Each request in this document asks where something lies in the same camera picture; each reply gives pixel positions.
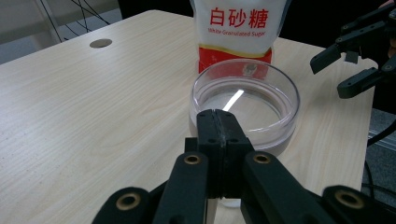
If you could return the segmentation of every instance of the table top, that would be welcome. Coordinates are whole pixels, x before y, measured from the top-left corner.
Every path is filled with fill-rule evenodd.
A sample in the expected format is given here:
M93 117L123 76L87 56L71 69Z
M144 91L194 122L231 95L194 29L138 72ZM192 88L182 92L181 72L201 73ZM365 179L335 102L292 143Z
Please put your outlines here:
M193 19L148 11L0 65L2 223L91 223L115 191L169 178L190 137L197 78ZM91 42L110 39L104 48ZM274 65L301 94L296 131L278 157L306 188L361 188L374 90L340 99L364 68L341 59L313 75L323 49L278 38ZM219 206L216 223L244 223Z

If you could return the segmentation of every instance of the desk hole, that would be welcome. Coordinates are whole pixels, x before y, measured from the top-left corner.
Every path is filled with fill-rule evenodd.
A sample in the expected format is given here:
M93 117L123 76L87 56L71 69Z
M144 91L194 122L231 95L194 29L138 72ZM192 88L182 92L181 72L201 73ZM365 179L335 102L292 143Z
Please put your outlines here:
M111 39L98 39L91 42L90 47L93 49L101 49L109 46L112 42Z

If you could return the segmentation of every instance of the gray floor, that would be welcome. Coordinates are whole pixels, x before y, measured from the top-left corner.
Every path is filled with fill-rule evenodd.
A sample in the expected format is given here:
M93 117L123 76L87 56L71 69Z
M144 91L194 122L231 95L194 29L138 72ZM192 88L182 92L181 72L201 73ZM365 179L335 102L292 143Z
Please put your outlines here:
M121 20L120 11L117 9L103 13L101 16L110 23ZM80 24L73 22L68 24L73 32L66 26L62 26L60 28L63 41L87 33L86 28L82 26L85 24L85 21L79 21L79 23ZM100 21L95 17L87 19L87 26L90 30L95 30L105 25L106 24L103 21ZM18 59L35 51L35 46L32 44L29 37L0 45L0 64ZM370 134L368 137L383 131L395 119L396 116L393 114L373 109ZM369 164L374 184L379 187L396 191L396 133L393 133L383 141L368 147L366 161ZM368 172L365 170L363 183L368 183L367 174ZM362 188L362 192L369 194L369 190L367 188ZM392 196L389 193L384 193L382 190L376 190L375 198L380 202L396 207L396 197L394 195Z

